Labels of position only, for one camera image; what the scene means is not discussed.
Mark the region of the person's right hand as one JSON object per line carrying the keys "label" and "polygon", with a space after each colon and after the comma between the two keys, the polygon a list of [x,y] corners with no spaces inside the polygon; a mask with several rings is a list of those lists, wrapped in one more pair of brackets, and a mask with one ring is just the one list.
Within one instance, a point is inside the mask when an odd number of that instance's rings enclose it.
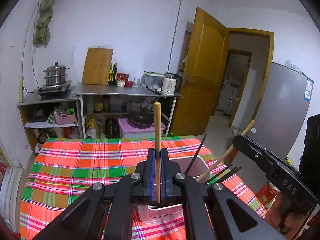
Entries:
{"label": "person's right hand", "polygon": [[267,211],[264,220],[270,224],[275,230],[281,231],[280,224],[284,223],[284,226],[288,228],[288,231],[284,234],[286,239],[296,239],[301,235],[301,230],[305,227],[306,222],[309,220],[308,215],[313,212],[314,207],[307,212],[288,212],[286,209],[284,213],[281,212],[285,205],[283,194],[280,192],[275,197],[273,204]]}

